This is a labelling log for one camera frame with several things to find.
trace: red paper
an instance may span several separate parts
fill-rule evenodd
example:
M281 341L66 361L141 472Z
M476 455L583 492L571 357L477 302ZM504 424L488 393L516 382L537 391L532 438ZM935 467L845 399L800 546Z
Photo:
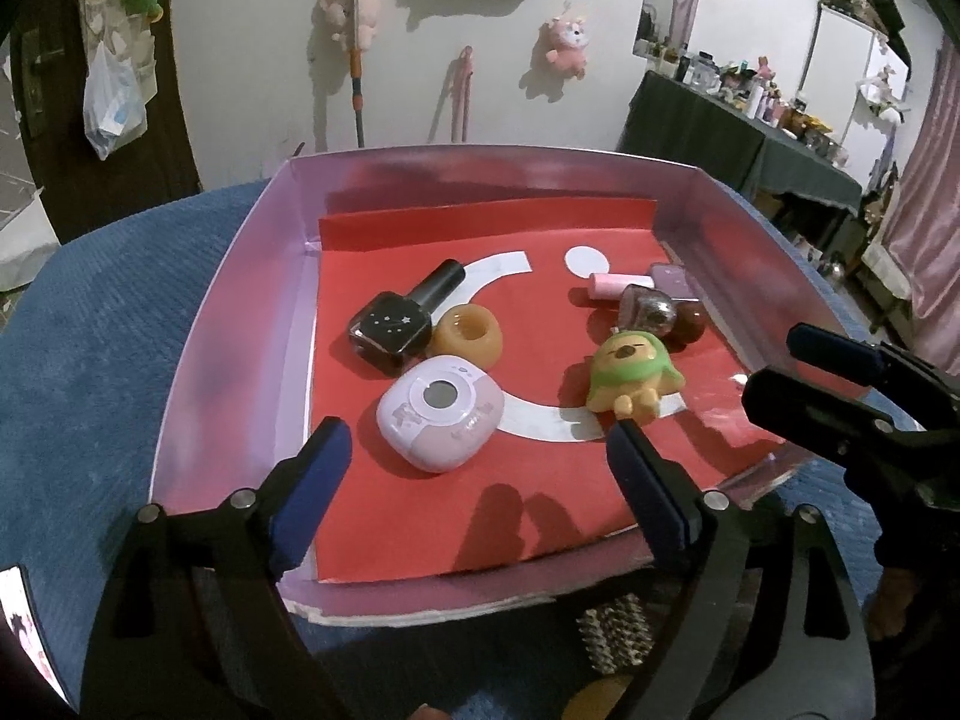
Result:
M503 330L503 357L491 376L525 400L582 406L587 361L610 336L616 303L588 300L586 279L568 271L563 255L589 245L621 274L667 262L650 230L654 205L551 197L320 221L313 423L338 415L354 436L352 466L317 533L320 579L395 580L505 565L634 523L601 440L535 442L497 431L455 471L414 469L376 427L377 402L392 380L353 354L344 330L373 295L409 292L445 258L469 264L522 250L533 272L498 279L473 299ZM713 327L673 360L688 381L688 410L646 429L662 455L707 488L776 448L779 439L741 418L741 387L731 376L743 368Z

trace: pink nail polish cap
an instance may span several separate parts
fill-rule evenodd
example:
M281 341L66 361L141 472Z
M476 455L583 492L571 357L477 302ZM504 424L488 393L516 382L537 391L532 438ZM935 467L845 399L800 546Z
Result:
M627 274L590 274L587 294L591 300L620 300L623 290L631 284L653 287L650 276L630 276Z

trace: white dot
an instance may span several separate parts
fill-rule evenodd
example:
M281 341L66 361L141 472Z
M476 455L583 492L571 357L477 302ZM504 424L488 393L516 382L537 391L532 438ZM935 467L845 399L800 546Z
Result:
M589 278L590 274L608 274L610 262L603 252L593 247L573 247L563 255L566 269L574 276Z

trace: black bottle cap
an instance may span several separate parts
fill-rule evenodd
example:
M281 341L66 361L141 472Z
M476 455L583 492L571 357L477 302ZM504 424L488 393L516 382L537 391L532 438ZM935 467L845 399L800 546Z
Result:
M443 260L426 279L410 290L407 298L430 314L450 297L467 278L467 271L456 260Z

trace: door handle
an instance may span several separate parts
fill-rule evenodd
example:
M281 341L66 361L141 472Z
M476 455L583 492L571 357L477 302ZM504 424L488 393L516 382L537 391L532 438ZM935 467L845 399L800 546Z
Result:
M53 49L49 52L42 52L40 50L40 28L24 32L20 40L20 78L23 83L27 132L30 133L31 138L37 138L47 127L40 74L51 64L63 59L66 51L64 49Z

